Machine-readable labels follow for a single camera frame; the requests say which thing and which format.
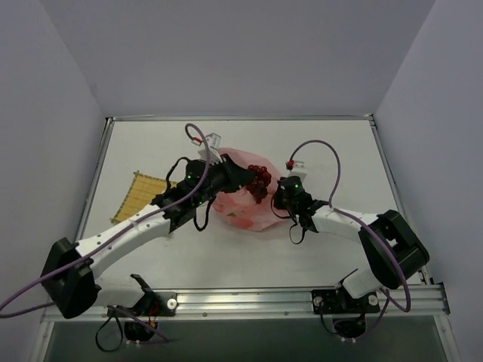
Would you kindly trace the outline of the red fake grapes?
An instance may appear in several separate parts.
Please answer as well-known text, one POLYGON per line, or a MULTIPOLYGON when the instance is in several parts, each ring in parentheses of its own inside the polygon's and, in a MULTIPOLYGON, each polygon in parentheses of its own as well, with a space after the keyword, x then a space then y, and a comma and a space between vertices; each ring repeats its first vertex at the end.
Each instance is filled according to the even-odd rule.
POLYGON ((255 202, 260 204, 268 195, 268 187, 272 182, 272 175, 267 167, 261 165, 250 164, 248 170, 254 174, 254 178, 245 188, 252 195, 255 202))

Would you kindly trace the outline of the pink plastic bag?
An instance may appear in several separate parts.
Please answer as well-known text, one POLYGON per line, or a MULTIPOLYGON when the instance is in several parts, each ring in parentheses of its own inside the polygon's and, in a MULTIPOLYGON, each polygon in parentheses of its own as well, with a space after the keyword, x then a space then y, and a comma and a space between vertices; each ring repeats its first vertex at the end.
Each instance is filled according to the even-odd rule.
POLYGON ((270 183, 266 187, 267 195, 261 198, 260 203, 245 188, 235 193, 219 193, 212 204, 217 215, 236 228, 261 232, 282 221, 271 209, 272 196, 277 189, 277 181, 281 173, 272 162, 260 155, 233 148, 220 148, 220 154, 227 154, 238 166, 248 168, 250 165, 265 167, 270 174, 270 183))

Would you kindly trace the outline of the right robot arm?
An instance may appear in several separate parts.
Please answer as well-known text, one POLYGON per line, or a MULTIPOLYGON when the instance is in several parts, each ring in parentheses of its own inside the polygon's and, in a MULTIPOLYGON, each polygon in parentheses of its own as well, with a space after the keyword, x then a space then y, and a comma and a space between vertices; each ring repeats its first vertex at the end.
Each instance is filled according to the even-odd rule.
POLYGON ((278 181, 273 204, 287 211, 304 233, 336 235, 362 245, 368 267, 346 276, 334 294, 337 306, 344 311, 354 310, 363 296, 382 287, 403 287, 429 262, 427 249, 396 210, 373 214, 332 208, 306 192, 298 176, 278 181))

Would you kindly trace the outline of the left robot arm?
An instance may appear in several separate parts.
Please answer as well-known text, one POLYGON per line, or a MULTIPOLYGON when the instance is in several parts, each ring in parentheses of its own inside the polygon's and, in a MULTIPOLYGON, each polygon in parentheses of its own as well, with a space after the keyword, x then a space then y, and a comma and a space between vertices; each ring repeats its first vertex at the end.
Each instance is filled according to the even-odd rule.
POLYGON ((93 237, 75 243, 56 241, 41 273, 41 284, 65 319, 94 306, 101 287, 96 280, 111 265, 147 242, 166 236, 196 215, 203 204, 248 185, 254 173, 222 155, 215 164, 186 163, 185 177, 168 185, 134 216, 93 237))

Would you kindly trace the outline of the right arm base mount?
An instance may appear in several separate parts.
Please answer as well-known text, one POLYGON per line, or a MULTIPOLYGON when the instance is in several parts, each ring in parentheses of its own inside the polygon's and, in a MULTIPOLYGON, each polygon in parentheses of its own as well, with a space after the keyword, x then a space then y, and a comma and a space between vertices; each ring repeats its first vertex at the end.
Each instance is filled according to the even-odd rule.
POLYGON ((342 342, 355 343, 369 330, 368 314, 381 312, 375 292, 352 298, 342 287, 311 291, 312 310, 318 315, 326 332, 342 342))

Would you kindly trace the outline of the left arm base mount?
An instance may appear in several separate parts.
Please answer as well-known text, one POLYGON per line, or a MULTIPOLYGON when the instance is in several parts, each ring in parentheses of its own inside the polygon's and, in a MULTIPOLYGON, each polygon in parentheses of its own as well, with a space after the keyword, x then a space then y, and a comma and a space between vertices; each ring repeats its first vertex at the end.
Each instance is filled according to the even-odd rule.
POLYGON ((143 292, 134 306, 128 308, 122 305, 107 305, 106 321, 97 330, 94 341, 97 348, 104 353, 112 353, 123 346, 164 345, 173 341, 159 330, 158 317, 174 317, 178 306, 175 292, 156 293, 144 279, 137 274, 131 274, 143 292), (100 331, 111 321, 115 321, 120 340, 116 347, 105 348, 101 345, 100 331))

